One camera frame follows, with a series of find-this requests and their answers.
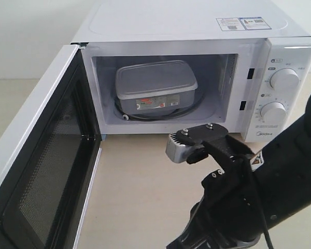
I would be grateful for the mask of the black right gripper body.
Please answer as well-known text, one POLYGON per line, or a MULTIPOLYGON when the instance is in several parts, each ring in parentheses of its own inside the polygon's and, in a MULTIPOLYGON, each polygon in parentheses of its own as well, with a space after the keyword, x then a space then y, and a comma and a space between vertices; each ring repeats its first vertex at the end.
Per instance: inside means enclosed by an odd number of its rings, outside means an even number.
POLYGON ((203 180, 204 194, 190 211, 188 224, 167 248, 249 248, 263 232, 252 181, 252 150, 227 135, 207 147, 221 170, 203 180))

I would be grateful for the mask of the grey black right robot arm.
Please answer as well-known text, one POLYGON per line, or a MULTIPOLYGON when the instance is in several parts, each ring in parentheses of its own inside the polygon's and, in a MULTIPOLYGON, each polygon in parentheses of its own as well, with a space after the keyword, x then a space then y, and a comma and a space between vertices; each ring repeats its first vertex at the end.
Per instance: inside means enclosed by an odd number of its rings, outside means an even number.
POLYGON ((213 157, 220 169, 203 180, 203 196, 168 248, 250 248, 269 230, 311 205, 311 95, 305 113, 259 152, 207 123, 171 133, 174 163, 213 157))

